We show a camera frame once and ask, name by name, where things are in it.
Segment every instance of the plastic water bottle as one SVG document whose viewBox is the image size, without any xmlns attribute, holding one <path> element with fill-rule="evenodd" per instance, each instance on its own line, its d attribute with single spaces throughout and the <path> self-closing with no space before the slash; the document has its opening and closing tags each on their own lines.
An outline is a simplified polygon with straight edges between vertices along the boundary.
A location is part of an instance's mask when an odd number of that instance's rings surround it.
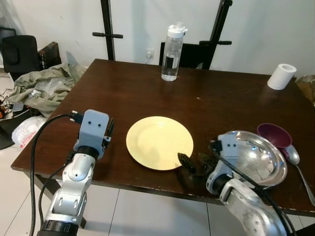
<svg viewBox="0 0 315 236">
<path fill-rule="evenodd" d="M 187 30 L 188 29 L 185 28 L 184 24 L 181 22 L 177 22 L 175 25 L 168 27 L 162 64 L 162 79 L 165 81 L 176 80 L 183 46 L 183 37 Z"/>
</svg>

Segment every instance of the bottle label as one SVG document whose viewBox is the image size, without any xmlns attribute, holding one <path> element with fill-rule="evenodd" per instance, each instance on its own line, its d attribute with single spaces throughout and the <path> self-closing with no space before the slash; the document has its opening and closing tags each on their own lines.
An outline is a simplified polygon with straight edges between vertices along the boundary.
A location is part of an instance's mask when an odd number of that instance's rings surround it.
<svg viewBox="0 0 315 236">
<path fill-rule="evenodd" d="M 165 67 L 169 69 L 175 69 L 177 67 L 178 59 L 175 57 L 165 57 Z"/>
</svg>

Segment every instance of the black metal stand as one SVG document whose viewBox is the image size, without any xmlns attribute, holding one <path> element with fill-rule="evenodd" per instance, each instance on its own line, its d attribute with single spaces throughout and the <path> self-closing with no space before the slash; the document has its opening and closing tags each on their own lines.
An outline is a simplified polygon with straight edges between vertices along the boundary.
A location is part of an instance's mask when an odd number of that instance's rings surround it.
<svg viewBox="0 0 315 236">
<path fill-rule="evenodd" d="M 114 40 L 113 38 L 123 38 L 121 34 L 113 34 L 112 22 L 111 22 L 111 10 L 110 0 L 100 0 L 103 23 L 105 33 L 93 32 L 92 35 L 96 37 L 106 37 L 107 54 L 109 60 L 115 60 Z M 227 16 L 229 7 L 232 5 L 232 0 L 220 0 L 216 21 L 213 26 L 210 41 L 200 41 L 200 45 L 208 45 L 208 54 L 203 62 L 202 69 L 209 69 L 217 45 L 231 45 L 231 41 L 219 41 L 221 32 L 224 26 L 224 22 Z"/>
<path fill-rule="evenodd" d="M 110 0 L 100 0 L 100 5 L 103 14 L 103 23 L 105 33 L 93 32 L 92 35 L 96 37 L 106 37 L 106 47 L 109 60 L 115 60 L 115 48 L 113 38 L 123 38 L 121 34 L 113 34 Z"/>
<path fill-rule="evenodd" d="M 219 41 L 221 32 L 224 26 L 224 22 L 227 16 L 229 7 L 232 5 L 232 0 L 221 0 L 216 16 L 216 21 L 212 29 L 210 41 L 200 41 L 199 44 L 209 45 L 209 53 L 206 56 L 205 61 L 203 62 L 202 69 L 210 68 L 213 56 L 216 51 L 217 45 L 231 45 L 231 41 Z"/>
</svg>

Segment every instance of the tiled floor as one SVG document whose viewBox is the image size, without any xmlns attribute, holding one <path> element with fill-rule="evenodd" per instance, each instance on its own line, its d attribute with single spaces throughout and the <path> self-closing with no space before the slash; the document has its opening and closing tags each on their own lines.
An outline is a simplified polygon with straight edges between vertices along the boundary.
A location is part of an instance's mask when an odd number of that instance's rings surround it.
<svg viewBox="0 0 315 236">
<path fill-rule="evenodd" d="M 10 79 L 0 78 L 0 92 L 12 85 Z M 14 146 L 0 150 L 0 236 L 28 236 L 30 230 L 29 179 L 24 173 L 10 168 L 20 151 Z M 38 188 L 35 193 L 38 199 Z M 49 203 L 44 197 L 44 212 Z M 84 230 L 79 230 L 79 236 L 246 235 L 224 206 L 94 185 L 88 189 L 84 217 L 87 225 Z M 315 218 L 289 217 L 297 230 L 315 223 Z"/>
</svg>

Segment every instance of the chair backrest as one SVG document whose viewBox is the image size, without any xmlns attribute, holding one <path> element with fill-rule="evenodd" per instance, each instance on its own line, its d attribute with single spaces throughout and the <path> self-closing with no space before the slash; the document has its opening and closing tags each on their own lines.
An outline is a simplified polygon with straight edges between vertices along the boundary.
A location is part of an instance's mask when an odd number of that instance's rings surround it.
<svg viewBox="0 0 315 236">
<path fill-rule="evenodd" d="M 0 27 L 0 51 L 2 52 L 1 45 L 2 39 L 10 36 L 16 36 L 15 29 Z"/>
<path fill-rule="evenodd" d="M 159 65 L 163 64 L 164 47 L 165 43 L 162 42 L 159 54 Z M 208 51 L 209 47 L 207 45 L 184 43 L 179 66 L 186 68 L 197 68 L 200 63 L 205 61 Z"/>
<path fill-rule="evenodd" d="M 34 36 L 18 35 L 3 38 L 2 57 L 7 73 L 26 74 L 41 70 Z"/>
</svg>

